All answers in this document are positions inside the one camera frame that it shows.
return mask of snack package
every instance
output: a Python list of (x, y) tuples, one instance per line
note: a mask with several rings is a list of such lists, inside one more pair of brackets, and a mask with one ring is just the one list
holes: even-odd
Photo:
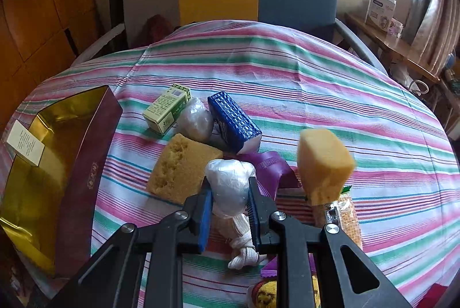
[(362, 250), (361, 229), (349, 189), (350, 187), (346, 186), (339, 199), (330, 204), (312, 206), (313, 218), (316, 227), (323, 227), (330, 223), (336, 224)]

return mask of clear plastic bag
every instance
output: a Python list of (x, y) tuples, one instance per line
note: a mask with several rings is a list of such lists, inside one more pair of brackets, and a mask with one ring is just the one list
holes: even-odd
[(249, 162), (238, 160), (211, 160), (205, 168), (211, 185), (214, 206), (212, 212), (221, 218), (230, 218), (244, 212), (248, 202), (249, 177), (255, 168)]
[(177, 120), (178, 131), (182, 135), (195, 140), (206, 142), (212, 134), (214, 119), (211, 113), (197, 97), (189, 100)]
[(355, 205), (349, 192), (340, 194), (338, 200), (323, 205), (311, 207), (315, 226), (323, 227), (328, 223), (335, 223), (354, 241), (359, 248), (363, 249), (361, 228), (356, 214)]

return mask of blue box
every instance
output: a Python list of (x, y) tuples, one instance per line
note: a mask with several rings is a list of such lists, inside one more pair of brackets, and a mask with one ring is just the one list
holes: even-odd
[(208, 105), (222, 138), (234, 153), (258, 152), (261, 130), (225, 91), (208, 97)]

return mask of gold foil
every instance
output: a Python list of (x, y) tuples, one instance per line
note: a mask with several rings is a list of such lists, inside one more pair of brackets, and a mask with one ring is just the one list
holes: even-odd
[(16, 248), (54, 275), (56, 227), (74, 162), (107, 86), (59, 100), (35, 116), (29, 132), (44, 145), (37, 167), (16, 156), (0, 207), (0, 224)]

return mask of table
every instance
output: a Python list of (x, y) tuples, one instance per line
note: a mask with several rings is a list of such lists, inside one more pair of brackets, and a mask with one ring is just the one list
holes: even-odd
[[(146, 190), (171, 129), (158, 139), (142, 112), (172, 83), (206, 102), (225, 90), (296, 170), (299, 132), (333, 131), (356, 160), (348, 184), (363, 248), (413, 304), (460, 266), (460, 172), (433, 113), (383, 73), (336, 46), (259, 22), (214, 21), (180, 28), (165, 40), (80, 64), (43, 82), (14, 119), (28, 126), (43, 107), (107, 84), (123, 107), (97, 196), (91, 252), (125, 222), (157, 223), (177, 206)], [(13, 156), (0, 144), (0, 195)], [(311, 223), (301, 190), (278, 193), (281, 211)], [(214, 230), (203, 255), (183, 263), (186, 307), (244, 307), (260, 266), (229, 271), (231, 249)], [(40, 280), (42, 288), (53, 281)], [(139, 306), (143, 304), (145, 278)]]
[(359, 18), (355, 15), (346, 13), (345, 21), (352, 28), (362, 31), (371, 39), (372, 42), (377, 44), (379, 48), (382, 49), (382, 63), (384, 66), (386, 65), (388, 67), (392, 61), (401, 61), (408, 68), (421, 74), (431, 82), (439, 82), (439, 77), (431, 74), (427, 68), (418, 64), (420, 53), (415, 51), (402, 39), (399, 39), (394, 35), (387, 34), (377, 28), (365, 24), (362, 18)]

